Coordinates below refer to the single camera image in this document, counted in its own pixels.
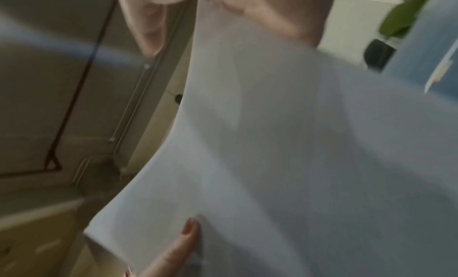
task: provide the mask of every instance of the paper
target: paper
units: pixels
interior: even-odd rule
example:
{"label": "paper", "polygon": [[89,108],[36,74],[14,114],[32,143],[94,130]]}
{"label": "paper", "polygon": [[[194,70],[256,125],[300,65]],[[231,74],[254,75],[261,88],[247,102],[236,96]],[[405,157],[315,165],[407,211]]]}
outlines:
{"label": "paper", "polygon": [[458,108],[200,1],[170,136],[86,234],[137,271],[197,216],[185,276],[456,276]]}

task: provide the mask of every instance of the red nail polish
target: red nail polish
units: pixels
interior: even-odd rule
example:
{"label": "red nail polish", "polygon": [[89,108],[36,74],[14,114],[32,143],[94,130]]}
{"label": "red nail polish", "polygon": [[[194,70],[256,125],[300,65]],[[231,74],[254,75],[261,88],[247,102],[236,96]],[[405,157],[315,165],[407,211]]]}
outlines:
{"label": "red nail polish", "polygon": [[183,230],[181,231],[181,234],[183,234],[183,235],[189,234],[189,233],[191,232],[193,226],[194,226],[194,219],[189,218],[189,219],[186,221],[186,224],[185,224],[185,226],[183,227]]}

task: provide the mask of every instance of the finger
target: finger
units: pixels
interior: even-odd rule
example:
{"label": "finger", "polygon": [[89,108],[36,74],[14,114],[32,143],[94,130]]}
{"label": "finger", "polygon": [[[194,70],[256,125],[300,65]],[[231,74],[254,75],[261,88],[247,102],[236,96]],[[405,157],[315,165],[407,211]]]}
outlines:
{"label": "finger", "polygon": [[155,57],[166,42],[166,6],[147,0],[119,0],[119,4],[143,55]]}
{"label": "finger", "polygon": [[174,243],[142,274],[142,277],[173,277],[181,269],[192,250],[199,235],[199,224],[189,219],[181,235]]}

